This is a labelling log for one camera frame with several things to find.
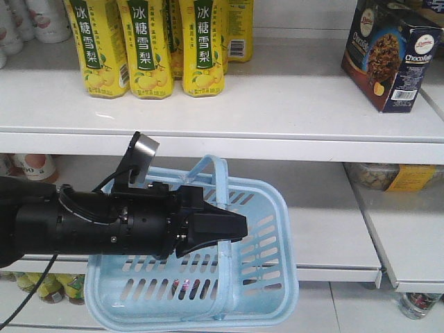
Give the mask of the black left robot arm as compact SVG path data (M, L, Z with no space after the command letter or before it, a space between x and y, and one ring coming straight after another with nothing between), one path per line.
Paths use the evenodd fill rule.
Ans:
M1 265L24 255L183 257L248 234L245 216L207 203L200 187L170 190L116 185L110 193L76 191L1 178Z

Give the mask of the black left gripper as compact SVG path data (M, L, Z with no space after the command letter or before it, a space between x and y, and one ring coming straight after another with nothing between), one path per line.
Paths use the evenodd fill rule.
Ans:
M205 204L203 188L153 182L145 189L130 188L121 196L121 220L112 252L118 255L151 255L166 259L184 257L220 241L238 242L247 236L244 215Z

